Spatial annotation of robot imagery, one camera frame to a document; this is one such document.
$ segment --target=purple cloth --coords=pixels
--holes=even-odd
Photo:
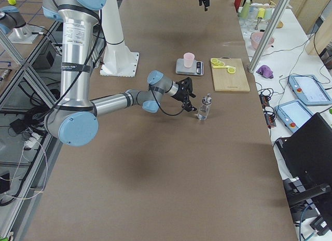
[[[265,78],[273,78],[273,71],[267,65],[262,65],[256,72]]]

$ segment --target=clear plastic bottle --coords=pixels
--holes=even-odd
[[[197,117],[199,120],[205,120],[210,112],[210,107],[211,107],[211,101],[212,98],[210,97],[210,93],[206,96],[203,97],[202,99],[202,105],[198,109],[198,114]]]

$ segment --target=computer monitor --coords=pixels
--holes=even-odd
[[[319,113],[287,138],[282,150],[290,173],[298,177],[307,190],[323,183],[332,186],[332,128]],[[332,193],[312,200],[332,230]]]

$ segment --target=tennis ball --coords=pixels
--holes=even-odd
[[[8,0],[8,3],[12,6],[16,5],[16,0]]]

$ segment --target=cutting board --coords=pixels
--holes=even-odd
[[[225,65],[236,67],[234,74],[229,74],[226,68],[213,68],[212,77],[215,91],[250,91],[242,60],[238,58],[218,58]]]

